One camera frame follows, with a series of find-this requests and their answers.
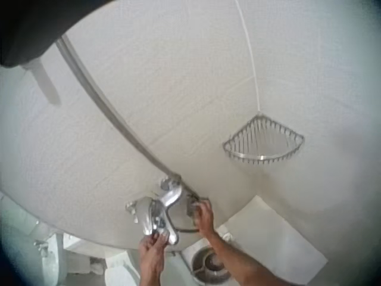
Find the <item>floor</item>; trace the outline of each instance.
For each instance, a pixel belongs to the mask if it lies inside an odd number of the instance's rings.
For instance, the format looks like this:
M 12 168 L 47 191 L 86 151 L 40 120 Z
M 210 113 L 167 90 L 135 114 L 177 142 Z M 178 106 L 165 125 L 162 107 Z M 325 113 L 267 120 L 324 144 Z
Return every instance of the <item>floor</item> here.
M 68 274 L 66 276 L 66 286 L 106 286 L 105 275 L 89 274 Z

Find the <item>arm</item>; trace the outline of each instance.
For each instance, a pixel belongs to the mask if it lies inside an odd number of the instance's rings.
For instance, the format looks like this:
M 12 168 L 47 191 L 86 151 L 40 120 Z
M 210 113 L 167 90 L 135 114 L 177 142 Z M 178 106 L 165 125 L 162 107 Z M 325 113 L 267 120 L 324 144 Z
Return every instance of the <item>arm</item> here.
M 241 286 L 288 286 L 252 257 L 226 243 L 213 228 L 213 211 L 209 201 L 200 201 L 195 223 L 210 243 L 225 268 Z
M 145 236 L 139 244 L 140 284 L 139 286 L 160 286 L 160 275 L 164 269 L 164 249 L 168 232 Z

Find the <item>left hand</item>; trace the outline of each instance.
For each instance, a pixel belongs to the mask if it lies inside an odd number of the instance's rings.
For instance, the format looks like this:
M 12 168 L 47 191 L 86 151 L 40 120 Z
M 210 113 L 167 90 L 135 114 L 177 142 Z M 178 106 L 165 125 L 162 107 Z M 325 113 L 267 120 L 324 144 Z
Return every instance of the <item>left hand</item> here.
M 140 286 L 160 284 L 160 274 L 164 270 L 164 249 L 167 246 L 168 236 L 168 232 L 161 235 L 147 235 L 140 242 Z

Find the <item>drain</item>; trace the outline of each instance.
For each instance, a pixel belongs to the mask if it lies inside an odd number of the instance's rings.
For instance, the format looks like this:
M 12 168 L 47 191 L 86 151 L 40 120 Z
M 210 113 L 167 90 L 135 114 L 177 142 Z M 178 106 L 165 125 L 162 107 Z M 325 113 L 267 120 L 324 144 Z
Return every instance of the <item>drain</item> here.
M 230 278 L 230 273 L 211 247 L 202 248 L 194 255 L 192 274 L 202 285 L 218 285 Z

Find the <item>sink faucet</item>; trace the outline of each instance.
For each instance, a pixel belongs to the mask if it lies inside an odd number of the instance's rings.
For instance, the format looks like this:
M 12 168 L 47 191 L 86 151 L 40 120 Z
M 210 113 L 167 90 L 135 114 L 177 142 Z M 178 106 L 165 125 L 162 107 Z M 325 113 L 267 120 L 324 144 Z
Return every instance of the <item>sink faucet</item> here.
M 36 240 L 35 243 L 33 243 L 33 245 L 37 247 L 41 257 L 48 257 L 49 244 L 46 241 Z

